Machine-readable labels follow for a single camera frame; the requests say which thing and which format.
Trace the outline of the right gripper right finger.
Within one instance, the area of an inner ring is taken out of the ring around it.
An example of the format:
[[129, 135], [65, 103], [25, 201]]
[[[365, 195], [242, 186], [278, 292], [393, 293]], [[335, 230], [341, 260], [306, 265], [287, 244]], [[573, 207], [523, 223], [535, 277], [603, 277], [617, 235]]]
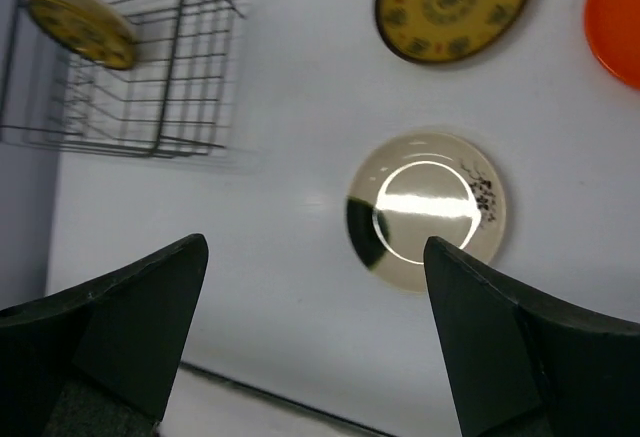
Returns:
[[502, 274], [440, 237], [431, 308], [465, 436], [636, 436], [639, 326]]

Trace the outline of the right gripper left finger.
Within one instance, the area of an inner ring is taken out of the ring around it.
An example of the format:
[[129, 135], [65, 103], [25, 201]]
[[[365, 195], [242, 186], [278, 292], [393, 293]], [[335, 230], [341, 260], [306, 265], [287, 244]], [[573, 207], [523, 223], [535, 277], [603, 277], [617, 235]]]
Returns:
[[156, 435], [208, 257], [205, 237], [191, 234], [2, 310], [2, 435]]

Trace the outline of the pink floral plate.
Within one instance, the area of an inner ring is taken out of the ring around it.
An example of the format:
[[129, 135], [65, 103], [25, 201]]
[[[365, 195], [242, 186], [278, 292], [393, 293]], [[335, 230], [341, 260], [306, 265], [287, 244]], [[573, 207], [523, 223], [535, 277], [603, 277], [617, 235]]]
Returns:
[[410, 293], [427, 289], [423, 251], [430, 237], [489, 263], [500, 250], [507, 216], [492, 162], [469, 141], [442, 132], [411, 132], [376, 148], [346, 196], [346, 229], [358, 259]]

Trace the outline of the yellow patterned plate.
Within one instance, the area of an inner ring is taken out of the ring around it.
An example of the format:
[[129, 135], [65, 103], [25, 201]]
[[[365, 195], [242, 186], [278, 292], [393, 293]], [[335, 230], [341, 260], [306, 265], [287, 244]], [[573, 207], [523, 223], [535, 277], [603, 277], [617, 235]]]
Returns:
[[399, 58], [418, 65], [470, 58], [504, 35], [528, 0], [374, 0], [376, 29]]

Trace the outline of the orange plate front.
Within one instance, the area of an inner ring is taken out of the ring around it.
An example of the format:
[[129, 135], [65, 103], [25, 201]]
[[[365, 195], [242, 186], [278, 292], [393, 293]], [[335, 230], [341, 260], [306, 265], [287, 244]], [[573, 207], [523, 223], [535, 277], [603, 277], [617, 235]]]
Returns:
[[638, 89], [639, 0], [586, 0], [584, 32], [602, 67]]

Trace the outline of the yellow plate brown rim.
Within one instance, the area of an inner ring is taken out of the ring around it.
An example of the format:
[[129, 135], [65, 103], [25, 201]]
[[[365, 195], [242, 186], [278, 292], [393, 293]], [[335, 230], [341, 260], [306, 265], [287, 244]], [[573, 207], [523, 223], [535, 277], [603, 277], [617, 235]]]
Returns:
[[105, 68], [136, 63], [136, 32], [103, 0], [26, 0], [31, 20], [70, 52]]

